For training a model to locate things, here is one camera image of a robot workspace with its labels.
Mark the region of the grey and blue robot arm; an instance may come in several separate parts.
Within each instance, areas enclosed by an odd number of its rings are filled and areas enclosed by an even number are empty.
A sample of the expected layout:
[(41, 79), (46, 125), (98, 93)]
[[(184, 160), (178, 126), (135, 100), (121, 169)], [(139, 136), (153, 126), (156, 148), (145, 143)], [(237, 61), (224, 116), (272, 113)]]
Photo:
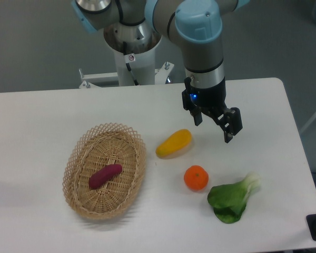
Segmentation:
[(185, 68), (183, 107), (195, 125), (204, 115), (223, 130), (225, 142), (242, 129), (238, 108), (225, 104), (222, 15), (245, 1), (72, 1), (84, 28), (103, 31), (114, 52), (121, 86), (155, 81), (155, 49), (161, 38), (175, 44)]

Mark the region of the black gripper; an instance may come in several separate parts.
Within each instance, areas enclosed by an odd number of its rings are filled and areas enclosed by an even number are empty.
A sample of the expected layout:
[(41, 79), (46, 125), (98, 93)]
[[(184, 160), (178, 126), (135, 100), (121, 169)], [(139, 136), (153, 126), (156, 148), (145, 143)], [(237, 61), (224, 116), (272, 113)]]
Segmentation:
[(242, 130), (243, 125), (240, 109), (226, 107), (225, 79), (206, 89), (192, 86), (191, 81), (190, 77), (184, 79), (183, 108), (193, 116), (195, 125), (202, 123), (203, 114), (213, 119), (223, 130), (225, 143), (229, 143)]

